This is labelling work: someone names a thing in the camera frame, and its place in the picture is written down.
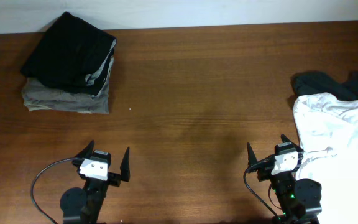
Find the stack of folded clothes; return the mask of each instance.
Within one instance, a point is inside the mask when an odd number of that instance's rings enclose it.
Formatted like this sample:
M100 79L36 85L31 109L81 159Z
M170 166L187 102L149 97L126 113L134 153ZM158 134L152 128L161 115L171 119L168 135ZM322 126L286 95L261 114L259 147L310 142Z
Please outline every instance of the stack of folded clothes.
M21 69L29 111L108 114L116 38L65 12L46 31Z

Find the wood grain surface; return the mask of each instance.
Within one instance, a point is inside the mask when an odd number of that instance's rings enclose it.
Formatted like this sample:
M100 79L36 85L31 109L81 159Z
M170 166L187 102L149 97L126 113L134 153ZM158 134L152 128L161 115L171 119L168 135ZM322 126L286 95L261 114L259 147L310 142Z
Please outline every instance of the wood grain surface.
M42 34L0 35L0 223L48 223L30 184L49 163L92 139L118 172L131 147L131 181L111 187L106 223L260 223L272 214L246 189L246 143L259 159L285 133L298 142L290 77L322 70L343 82L358 70L358 22L109 30L118 38L110 115L28 112L19 69ZM249 176L269 200L269 183ZM35 186L62 222L60 196L84 182L71 164Z

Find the white cloth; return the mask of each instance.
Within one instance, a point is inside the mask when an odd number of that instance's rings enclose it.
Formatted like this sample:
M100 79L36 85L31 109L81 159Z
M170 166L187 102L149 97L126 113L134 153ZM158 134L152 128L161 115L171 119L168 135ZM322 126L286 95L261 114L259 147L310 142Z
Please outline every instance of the white cloth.
M293 112L305 150L296 179L321 183L320 223L358 223L358 100L300 96Z

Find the white wall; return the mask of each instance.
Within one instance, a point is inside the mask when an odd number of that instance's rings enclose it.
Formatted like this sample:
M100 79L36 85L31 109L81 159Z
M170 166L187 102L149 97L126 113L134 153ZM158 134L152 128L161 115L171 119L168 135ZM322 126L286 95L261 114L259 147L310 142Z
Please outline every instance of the white wall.
M358 20L358 0L0 0L0 33L45 30L63 12L100 29Z

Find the crumpled black fabric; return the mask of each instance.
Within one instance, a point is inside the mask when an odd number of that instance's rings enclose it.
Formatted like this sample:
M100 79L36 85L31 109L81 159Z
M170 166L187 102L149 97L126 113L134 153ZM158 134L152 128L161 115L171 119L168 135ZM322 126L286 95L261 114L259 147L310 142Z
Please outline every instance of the crumpled black fabric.
M292 87L298 96L330 93L341 101L358 100L358 72L351 72L343 84L324 72L303 72L293 77Z
M105 64L94 85L86 85L86 76L96 72L110 52L116 38L84 20L64 12L46 31L21 69L26 77L35 77L49 88L69 93L97 95L107 77Z

